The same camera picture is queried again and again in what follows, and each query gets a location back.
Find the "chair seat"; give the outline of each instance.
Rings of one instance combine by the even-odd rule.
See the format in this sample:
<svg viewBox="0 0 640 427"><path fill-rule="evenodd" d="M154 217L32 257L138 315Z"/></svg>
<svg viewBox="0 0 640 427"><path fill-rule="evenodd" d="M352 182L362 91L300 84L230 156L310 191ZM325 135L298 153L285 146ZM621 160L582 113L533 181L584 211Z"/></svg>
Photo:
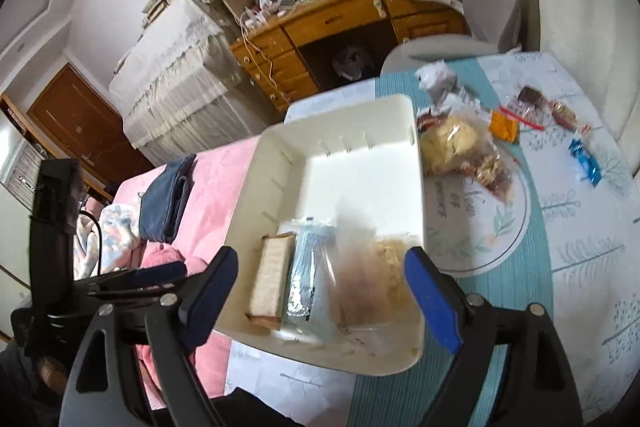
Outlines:
<svg viewBox="0 0 640 427"><path fill-rule="evenodd" d="M467 35L443 34L420 37L396 46L386 56L381 73L415 70L425 62L436 60L482 57L497 53L498 47L495 44L478 41Z"/></svg>

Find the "pink blanket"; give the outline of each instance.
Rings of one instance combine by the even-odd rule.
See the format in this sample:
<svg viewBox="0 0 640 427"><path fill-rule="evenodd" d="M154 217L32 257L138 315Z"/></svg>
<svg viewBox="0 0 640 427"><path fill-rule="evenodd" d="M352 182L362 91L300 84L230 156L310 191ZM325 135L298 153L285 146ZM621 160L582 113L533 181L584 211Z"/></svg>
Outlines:
<svg viewBox="0 0 640 427"><path fill-rule="evenodd" d="M257 137L232 143L212 151L199 153L193 168L193 188L184 210L180 229L171 247L149 242L143 253L142 266L155 266L183 259L188 273L199 273L222 247L226 230L238 201L244 176L257 144ZM114 203L130 203L158 177L164 167L125 181ZM213 331L209 340L195 353L195 368L209 397L221 396L225 390L226 367L231 340ZM158 385L148 346L139 350L149 375L143 377L149 389L149 377ZM152 407L163 407L161 402Z"/></svg>

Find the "drawer handle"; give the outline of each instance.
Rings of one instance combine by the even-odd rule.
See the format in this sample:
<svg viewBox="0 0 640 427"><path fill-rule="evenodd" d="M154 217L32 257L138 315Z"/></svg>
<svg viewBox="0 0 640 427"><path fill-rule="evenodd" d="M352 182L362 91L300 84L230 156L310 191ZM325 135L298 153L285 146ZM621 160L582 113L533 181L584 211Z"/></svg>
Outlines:
<svg viewBox="0 0 640 427"><path fill-rule="evenodd" d="M331 24L332 22L336 22L342 19L342 15L334 15L333 17L329 17L324 21L324 24Z"/></svg>
<svg viewBox="0 0 640 427"><path fill-rule="evenodd" d="M373 0L373 6L375 7L376 10L378 10L378 16L380 18L386 17L386 12L382 7L382 1L381 0Z"/></svg>

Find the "wooden door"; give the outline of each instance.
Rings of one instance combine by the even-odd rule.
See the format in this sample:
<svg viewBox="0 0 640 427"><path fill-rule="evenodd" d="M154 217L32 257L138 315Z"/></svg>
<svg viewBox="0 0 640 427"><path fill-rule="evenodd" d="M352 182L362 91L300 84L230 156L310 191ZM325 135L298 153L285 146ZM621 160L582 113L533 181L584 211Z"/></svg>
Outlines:
<svg viewBox="0 0 640 427"><path fill-rule="evenodd" d="M399 42L442 33L465 33L465 23L457 12L426 12L394 19L394 29Z"/></svg>
<svg viewBox="0 0 640 427"><path fill-rule="evenodd" d="M29 108L28 115L69 156L105 183L153 168L133 149L122 118L66 64Z"/></svg>

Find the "tablecloth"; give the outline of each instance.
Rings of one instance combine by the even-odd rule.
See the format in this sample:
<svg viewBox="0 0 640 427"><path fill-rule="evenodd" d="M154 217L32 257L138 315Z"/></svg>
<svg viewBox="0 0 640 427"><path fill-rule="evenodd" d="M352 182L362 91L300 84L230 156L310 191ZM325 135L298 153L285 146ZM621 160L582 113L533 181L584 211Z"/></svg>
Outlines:
<svg viewBox="0 0 640 427"><path fill-rule="evenodd" d="M584 418L591 420L620 400L640 367L640 193L597 111L552 55L495 55L450 66L486 105L495 107L530 85L593 126L590 145L603 172L598 187L581 175L567 150L571 135L556 124L541 132L523 129L518 145L503 146L520 165L510 204L497 203L459 176L432 178L425 186L427 251L434 263L456 276L463 290L494 305L542 303L567 352ZM409 71L294 103L286 121L398 92L411 97L415 110L429 103ZM234 347L228 383L234 381L233 353ZM490 413L504 356L504 348L495 349L470 425L483 425ZM277 373L278 361L262 355L267 359L268 371ZM427 333L424 354L408 371L355 377L348 417L332 425L417 425L450 360ZM313 375L319 389L330 377ZM345 393L350 378L342 380Z"/></svg>

